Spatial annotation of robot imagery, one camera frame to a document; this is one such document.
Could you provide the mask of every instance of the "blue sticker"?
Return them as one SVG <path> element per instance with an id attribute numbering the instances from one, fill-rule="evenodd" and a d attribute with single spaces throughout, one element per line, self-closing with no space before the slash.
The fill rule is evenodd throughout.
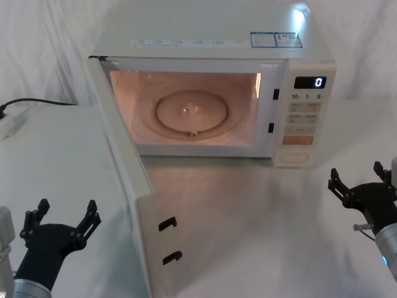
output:
<path id="1" fill-rule="evenodd" d="M 274 32 L 251 32 L 253 48 L 277 48 Z"/>
<path id="2" fill-rule="evenodd" d="M 277 48 L 302 48 L 296 32 L 274 32 Z"/>

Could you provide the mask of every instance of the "black cable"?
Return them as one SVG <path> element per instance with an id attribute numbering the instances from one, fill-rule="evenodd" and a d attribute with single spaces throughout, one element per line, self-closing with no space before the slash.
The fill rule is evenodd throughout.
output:
<path id="1" fill-rule="evenodd" d="M 67 102 L 46 101 L 45 99 L 37 99 L 37 98 L 19 98 L 19 99 L 14 99 L 13 101 L 6 102 L 5 104 L 2 104 L 0 106 L 0 119 L 4 118 L 4 110 L 6 109 L 7 106 L 21 101 L 44 102 L 45 104 L 56 104 L 58 106 L 76 106 L 76 104 L 69 104 Z"/>
<path id="2" fill-rule="evenodd" d="M 374 238 L 372 238 L 370 235 L 368 235 L 367 233 L 365 233 L 364 231 L 360 231 L 364 236 L 366 236 L 367 238 L 371 239 L 372 241 L 375 241 Z"/>

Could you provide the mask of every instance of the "digital display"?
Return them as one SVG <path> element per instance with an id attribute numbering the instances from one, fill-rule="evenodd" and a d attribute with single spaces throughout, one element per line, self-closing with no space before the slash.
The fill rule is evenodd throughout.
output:
<path id="1" fill-rule="evenodd" d="M 297 76 L 295 89 L 324 89 L 327 77 L 325 76 Z"/>

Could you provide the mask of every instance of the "microwave label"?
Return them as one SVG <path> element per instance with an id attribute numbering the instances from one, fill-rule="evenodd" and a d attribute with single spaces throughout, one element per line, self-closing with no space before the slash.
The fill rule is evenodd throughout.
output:
<path id="1" fill-rule="evenodd" d="M 133 39 L 130 47 L 179 47 L 179 48 L 249 48 L 248 40 L 153 40 Z"/>
<path id="2" fill-rule="evenodd" d="M 276 48 L 274 32 L 251 32 L 253 48 Z"/>
<path id="3" fill-rule="evenodd" d="M 277 48 L 301 48 L 299 35 L 296 32 L 274 32 Z"/>

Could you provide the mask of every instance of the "white backdrop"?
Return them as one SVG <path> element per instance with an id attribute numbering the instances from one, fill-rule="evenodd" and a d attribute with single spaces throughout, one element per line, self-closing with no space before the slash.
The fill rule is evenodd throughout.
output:
<path id="1" fill-rule="evenodd" d="M 92 102 L 85 59 L 117 2 L 0 0 L 0 103 L 18 97 Z M 396 99 L 397 1 L 308 0 L 308 4 L 336 59 L 332 99 Z"/>

